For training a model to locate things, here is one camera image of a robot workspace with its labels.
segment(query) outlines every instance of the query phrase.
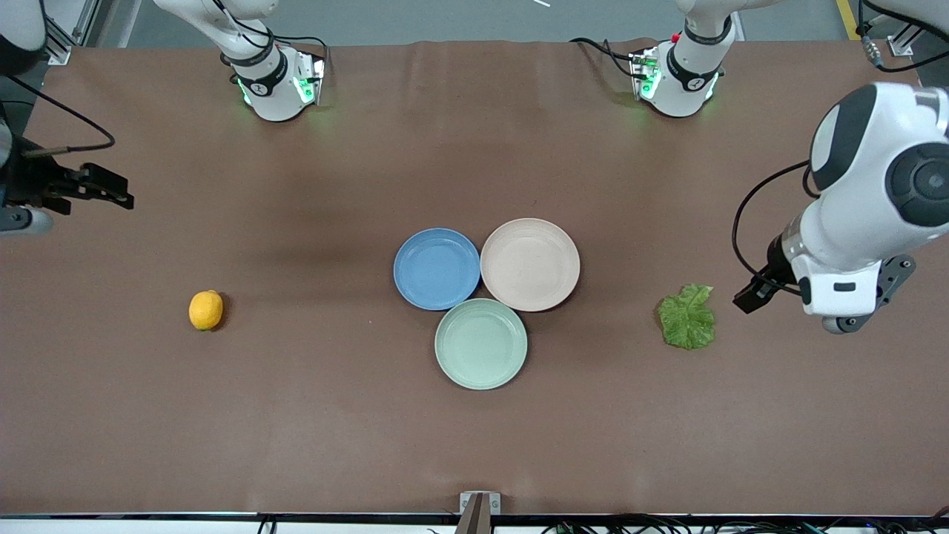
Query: brown table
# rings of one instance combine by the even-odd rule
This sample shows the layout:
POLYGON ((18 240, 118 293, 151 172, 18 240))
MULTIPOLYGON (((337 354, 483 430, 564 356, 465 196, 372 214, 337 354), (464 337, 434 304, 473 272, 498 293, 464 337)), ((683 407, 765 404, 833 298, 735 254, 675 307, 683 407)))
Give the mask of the brown table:
MULTIPOLYGON (((213 49, 79 49, 49 72, 119 139, 62 161, 123 174, 137 206, 76 202, 52 234, 0 243, 0 511, 440 511, 471 488, 516 513, 949 501, 949 240, 855 335, 790 296, 730 302, 749 278, 738 202, 882 77, 857 43, 736 44, 684 120, 576 45, 333 55, 325 106, 285 124, 243 106, 213 49), (580 285, 521 314, 510 384, 465 391, 435 360, 442 314, 400 298, 392 259, 423 228, 480 245, 528 216, 573 236, 580 285), (716 287, 718 319, 696 353, 654 316, 692 282, 716 287), (210 288, 230 312, 199 333, 187 306, 210 288)), ((45 104, 28 134, 96 139, 45 104)), ((796 173, 754 200, 755 264, 807 203, 796 173)))

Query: white plate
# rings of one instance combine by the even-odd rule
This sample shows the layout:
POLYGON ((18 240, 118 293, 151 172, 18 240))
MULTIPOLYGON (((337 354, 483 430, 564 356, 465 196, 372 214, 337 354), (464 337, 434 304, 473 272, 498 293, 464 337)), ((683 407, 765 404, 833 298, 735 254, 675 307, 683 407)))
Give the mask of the white plate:
POLYGON ((494 298, 515 310, 548 310, 576 287, 580 253, 567 232, 552 222, 512 220, 485 241, 481 278, 494 298))

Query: lemon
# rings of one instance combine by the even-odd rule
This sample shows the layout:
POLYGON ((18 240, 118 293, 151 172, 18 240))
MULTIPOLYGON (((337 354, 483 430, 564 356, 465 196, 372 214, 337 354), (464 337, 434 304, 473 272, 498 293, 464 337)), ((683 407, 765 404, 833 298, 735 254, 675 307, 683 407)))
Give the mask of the lemon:
POLYGON ((188 318, 191 324, 201 331, 210 330, 221 322, 221 315, 224 314, 224 300, 217 291, 202 291, 191 299, 191 306, 188 307, 188 318))

